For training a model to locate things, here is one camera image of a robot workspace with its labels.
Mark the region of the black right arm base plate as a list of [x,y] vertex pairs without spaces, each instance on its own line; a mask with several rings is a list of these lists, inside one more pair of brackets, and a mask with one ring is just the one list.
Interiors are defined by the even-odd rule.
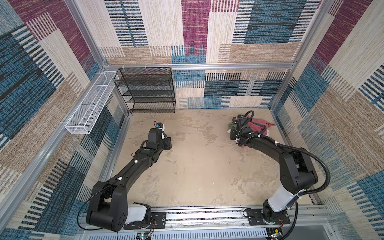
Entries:
[[287,211],[273,212],[269,209],[251,209],[243,210],[243,216],[248,219],[250,226],[266,225],[289,225],[291,220]]

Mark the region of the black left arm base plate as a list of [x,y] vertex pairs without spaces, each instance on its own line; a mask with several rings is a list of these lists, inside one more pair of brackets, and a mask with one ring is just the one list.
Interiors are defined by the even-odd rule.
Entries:
[[132,222],[124,225],[124,230],[149,230],[153,226],[155,230],[164,229],[166,227],[167,213],[166,212],[152,212],[150,217],[145,217],[143,221]]

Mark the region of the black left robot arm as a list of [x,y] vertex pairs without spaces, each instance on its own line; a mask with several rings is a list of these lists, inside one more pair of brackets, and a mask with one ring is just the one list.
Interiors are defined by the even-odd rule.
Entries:
[[133,159],[115,176],[94,185],[87,210],[87,224],[96,226],[98,230],[113,232],[120,231],[127,224],[142,229],[152,226],[151,206],[142,203],[129,205],[128,192],[137,179],[158,161],[162,151],[172,149],[172,139],[164,129],[162,123],[155,122],[148,139],[142,142]]

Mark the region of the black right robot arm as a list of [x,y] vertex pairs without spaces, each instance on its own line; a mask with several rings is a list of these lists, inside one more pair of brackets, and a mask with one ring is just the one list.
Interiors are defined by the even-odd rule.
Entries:
[[265,200],[261,216],[265,224],[275,224],[300,197],[300,194],[318,182],[318,176],[311,157],[304,149],[293,150],[264,132],[252,130],[250,119],[242,115],[233,118],[230,139],[239,147],[249,147],[260,151],[279,164],[281,185],[272,197]]

